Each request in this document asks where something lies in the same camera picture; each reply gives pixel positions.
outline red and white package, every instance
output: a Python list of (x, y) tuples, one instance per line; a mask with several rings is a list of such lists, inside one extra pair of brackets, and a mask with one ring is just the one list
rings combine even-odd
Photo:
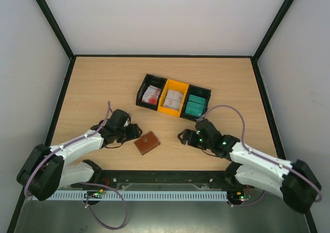
[(149, 88), (152, 88), (152, 89), (154, 89), (154, 90), (159, 90), (159, 91), (160, 91), (160, 88), (157, 88), (157, 87), (152, 86), (152, 85), (150, 85)]
[(160, 89), (150, 85), (147, 88), (147, 90), (145, 91), (145, 93), (142, 97), (142, 101), (145, 103), (150, 103), (150, 104), (156, 105), (158, 97), (159, 97), (159, 93), (160, 93)]
[(150, 95), (150, 94), (144, 94), (142, 97), (142, 101), (145, 103), (150, 103), (153, 105), (157, 104), (158, 95)]

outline white wall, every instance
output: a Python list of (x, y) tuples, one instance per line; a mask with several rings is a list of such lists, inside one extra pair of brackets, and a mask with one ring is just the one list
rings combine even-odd
[(46, 0), (75, 54), (253, 55), (284, 0)]
[(35, 0), (0, 0), (0, 232), (22, 186), (16, 176), (50, 126), (69, 59)]
[(295, 0), (259, 60), (288, 158), (305, 160), (323, 186), (311, 209), (319, 232), (330, 227), (329, 30), (329, 0)]

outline black frame edge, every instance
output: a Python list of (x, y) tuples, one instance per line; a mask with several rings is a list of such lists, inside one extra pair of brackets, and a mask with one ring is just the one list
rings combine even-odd
[[(281, 138), (279, 136), (279, 133), (278, 133), (278, 130), (277, 130), (277, 127), (276, 127), (275, 118), (274, 118), (274, 115), (273, 115), (272, 108), (270, 106), (268, 95), (266, 93), (265, 85), (263, 84), (263, 79), (262, 79), (262, 76), (261, 76), (261, 73), (260, 73), (258, 63), (253, 58), (251, 59), (251, 63), (252, 63), (254, 75), (256, 77), (256, 81), (257, 81), (257, 84), (258, 84), (259, 93), (260, 93), (260, 97), (261, 97), (261, 100), (262, 100), (263, 108), (265, 109), (269, 129), (270, 129), (270, 132), (272, 134), (272, 138), (273, 138), (273, 142), (274, 142), (274, 146), (275, 146), (275, 149), (276, 149), (277, 156), (281, 159), (286, 159), (284, 149), (283, 149), (283, 146), (282, 146), (282, 142), (281, 142)], [(314, 219), (312, 217), (312, 214), (311, 214), (310, 210), (305, 214), (305, 218), (306, 218), (307, 225), (308, 225), (310, 233), (318, 233), (315, 222), (314, 222)]]
[(77, 54), (76, 57), (120, 57), (120, 58), (247, 58), (249, 55), (172, 55), (172, 54)]
[[(68, 70), (67, 70), (67, 73), (65, 75), (63, 85), (62, 85), (62, 88), (61, 88), (61, 92), (60, 92), (60, 95), (58, 97), (58, 101), (56, 103), (56, 107), (55, 107), (55, 110), (54, 110), (52, 121), (51, 121), (49, 130), (48, 130), (48, 133), (47, 133), (47, 136), (46, 136), (46, 140), (45, 140), (45, 145), (46, 146), (50, 146), (50, 144), (52, 142), (52, 138), (54, 136), (56, 124), (57, 124), (57, 121), (58, 121), (58, 118), (59, 118), (59, 115), (60, 115), (60, 111), (61, 111), (61, 108), (62, 108), (62, 105), (63, 105), (65, 94), (66, 94), (67, 89), (68, 89), (68, 85), (69, 85), (69, 81), (70, 81), (70, 78), (71, 78), (71, 74), (72, 74), (72, 71), (73, 71), (73, 66), (74, 66), (75, 61), (76, 61), (76, 57), (73, 56), (73, 58), (70, 60)], [(23, 188), (22, 191), (21, 191), (21, 194), (19, 196), (18, 202), (16, 204), (14, 213), (12, 215), (11, 221), (9, 223), (7, 233), (14, 233), (17, 222), (19, 220), (19, 216), (20, 216), (24, 201), (25, 201), (25, 195), (24, 195), (24, 188)]]
[(60, 95), (59, 95), (57, 103), (56, 103), (56, 107), (55, 107), (55, 110), (54, 110), (51, 125), (49, 127), (47, 137), (46, 137), (46, 140), (45, 140), (45, 145), (46, 146), (50, 146), (51, 143), (52, 143), (52, 139), (53, 139), (54, 132), (55, 132), (55, 129), (56, 129), (57, 121), (58, 121), (58, 118), (60, 116), (60, 112), (61, 112), (62, 105), (63, 105), (63, 102), (64, 102), (65, 94), (67, 93), (67, 89), (68, 89), (68, 86), (69, 86), (69, 82), (70, 82), (70, 78), (71, 78), (71, 74), (72, 74), (75, 62), (76, 62), (76, 57), (74, 56), (70, 60), (68, 70), (67, 70), (67, 73), (66, 73), (64, 81), (63, 81), (62, 89), (61, 89)]
[(294, 0), (284, 0), (280, 9), (278, 10), (273, 22), (271, 23), (269, 29), (267, 30), (264, 38), (262, 39), (256, 53), (253, 56), (255, 61), (258, 61), (261, 57), (262, 53), (266, 49), (269, 41), (273, 37), (274, 33), (276, 32), (278, 26), (280, 25), (281, 21), (283, 20), (284, 16), (288, 12), (290, 6), (292, 5)]
[(44, 16), (46, 17), (49, 25), (51, 26), (54, 34), (56, 35), (58, 41), (60, 42), (60, 44), (62, 45), (65, 53), (67, 54), (69, 59), (72, 59), (74, 57), (74, 54), (67, 42), (67, 40), (65, 39), (60, 27), (58, 26), (46, 0), (36, 0), (36, 2), (38, 3), (42, 13), (44, 14)]
[(7, 229), (7, 233), (14, 233), (16, 226), (17, 226), (17, 222), (19, 220), (21, 211), (22, 211), (22, 207), (25, 201), (25, 195), (24, 195), (24, 188), (22, 188), (19, 199), (17, 201), (16, 207), (14, 209), (14, 213), (11, 217), (8, 229)]

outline black metal frame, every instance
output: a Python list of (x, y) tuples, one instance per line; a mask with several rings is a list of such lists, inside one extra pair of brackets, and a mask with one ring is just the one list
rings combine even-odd
[[(56, 124), (59, 118), (60, 110), (64, 101), (65, 93), (67, 91), (70, 77), (72, 74), (72, 70), (74, 67), (74, 63), (76, 57), (157, 57), (157, 58), (250, 58), (253, 71), (256, 77), (256, 81), (258, 84), (261, 100), (263, 103), (263, 107), (265, 109), (265, 113), (267, 116), (268, 124), (270, 127), (270, 131), (272, 134), (272, 138), (274, 141), (274, 145), (276, 148), (276, 153), (279, 158), (285, 159), (285, 153), (283, 150), (283, 146), (281, 143), (281, 139), (278, 134), (278, 130), (276, 127), (276, 123), (274, 120), (273, 112), (271, 110), (271, 106), (268, 100), (268, 95), (265, 90), (265, 86), (262, 81), (262, 77), (260, 74), (260, 69), (258, 67), (258, 59), (260, 58), (261, 54), (265, 50), (267, 44), (271, 40), (272, 36), (274, 35), (276, 29), (280, 25), (282, 19), (284, 18), (285, 14), (287, 13), (288, 9), (290, 8), (291, 4), (294, 0), (284, 0), (281, 8), (279, 9), (276, 17), (274, 18), (272, 24), (270, 25), (266, 35), (264, 36), (261, 44), (259, 45), (256, 53), (254, 56), (230, 56), (230, 55), (74, 55), (69, 44), (67, 43), (60, 27), (58, 26), (51, 10), (49, 9), (45, 0), (36, 0), (40, 9), (44, 13), (46, 19), (48, 20), (51, 28), (53, 29), (55, 35), (57, 36), (59, 42), (61, 43), (64, 51), (66, 52), (67, 56), (70, 59), (70, 64), (68, 67), (67, 75), (65, 77), (60, 96), (55, 108), (55, 112), (52, 118), (51, 125), (49, 127), (49, 131), (46, 137), (45, 145), (49, 146), (51, 144), (54, 131), (56, 128)], [(111, 178), (116, 178), (116, 183), (124, 184), (125, 181), (134, 180), (135, 182), (142, 182), (148, 183), (148, 181), (152, 182), (153, 184), (157, 181), (161, 184), (166, 183), (164, 180), (172, 181), (172, 182), (183, 182), (183, 183), (209, 183), (211, 187), (214, 188), (222, 188), (226, 190), (230, 190), (232, 188), (228, 187), (225, 183), (223, 183), (223, 179), (221, 178), (224, 176), (223, 171), (104, 171), (104, 174), (111, 180)], [(10, 225), (8, 227), (7, 232), (14, 232), (23, 203), (24, 203), (24, 193), (23, 190), (20, 194), (18, 203), (16, 205), (13, 217), (11, 219)], [(309, 230), (311, 233), (317, 233), (317, 229), (312, 218), (310, 211), (306, 214), (306, 220), (309, 226)]]

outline black cable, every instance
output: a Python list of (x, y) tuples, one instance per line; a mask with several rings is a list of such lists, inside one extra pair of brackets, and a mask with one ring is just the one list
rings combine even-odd
[(217, 157), (216, 155), (211, 155), (211, 154), (208, 154), (207, 152), (205, 152), (205, 150), (202, 150), (206, 155), (208, 156), (212, 156), (212, 157)]
[(115, 146), (115, 147), (107, 147), (107, 146), (104, 146), (104, 148), (107, 148), (107, 149), (116, 149), (116, 148), (119, 148), (120, 146), (122, 146), (123, 145), (123, 143), (121, 144), (121, 145), (119, 145), (119, 146)]

